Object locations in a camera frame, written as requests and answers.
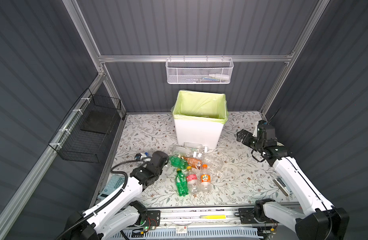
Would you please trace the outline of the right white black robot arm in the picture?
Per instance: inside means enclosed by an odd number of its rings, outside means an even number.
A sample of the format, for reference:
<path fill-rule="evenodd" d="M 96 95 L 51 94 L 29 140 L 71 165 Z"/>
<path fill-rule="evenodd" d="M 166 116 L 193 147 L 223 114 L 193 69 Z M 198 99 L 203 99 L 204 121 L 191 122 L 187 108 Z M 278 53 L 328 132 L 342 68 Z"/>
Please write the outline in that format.
<path fill-rule="evenodd" d="M 237 141 L 260 153 L 263 161 L 282 177 L 303 211 L 288 209 L 273 199 L 257 200 L 253 210 L 257 222 L 274 220 L 295 232 L 300 240 L 344 239 L 349 214 L 343 208 L 336 208 L 313 185 L 291 152 L 278 143 L 274 126 L 258 121 L 253 133 L 246 130 L 237 132 Z"/>

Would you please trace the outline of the clear bottle blue cap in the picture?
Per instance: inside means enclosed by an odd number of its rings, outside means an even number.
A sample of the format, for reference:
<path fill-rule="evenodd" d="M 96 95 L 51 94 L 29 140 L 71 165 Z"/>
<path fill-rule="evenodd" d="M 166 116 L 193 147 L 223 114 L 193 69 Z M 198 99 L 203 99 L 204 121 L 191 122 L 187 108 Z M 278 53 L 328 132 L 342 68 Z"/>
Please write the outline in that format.
<path fill-rule="evenodd" d="M 149 153 L 137 153 L 135 155 L 135 160 L 139 162 L 149 162 L 152 159 L 152 157 L 149 155 Z"/>

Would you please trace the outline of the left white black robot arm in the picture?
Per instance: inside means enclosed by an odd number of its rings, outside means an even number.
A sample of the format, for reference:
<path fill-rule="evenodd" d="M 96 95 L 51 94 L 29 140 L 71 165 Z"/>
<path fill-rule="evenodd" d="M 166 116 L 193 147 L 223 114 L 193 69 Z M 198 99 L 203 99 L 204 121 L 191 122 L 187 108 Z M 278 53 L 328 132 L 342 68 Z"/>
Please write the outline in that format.
<path fill-rule="evenodd" d="M 127 227 L 143 227 L 148 222 L 148 208 L 134 198 L 159 179 L 169 156 L 156 151 L 148 159 L 130 175 L 120 171 L 124 183 L 90 209 L 70 215 L 64 231 L 56 239 L 108 240 Z"/>

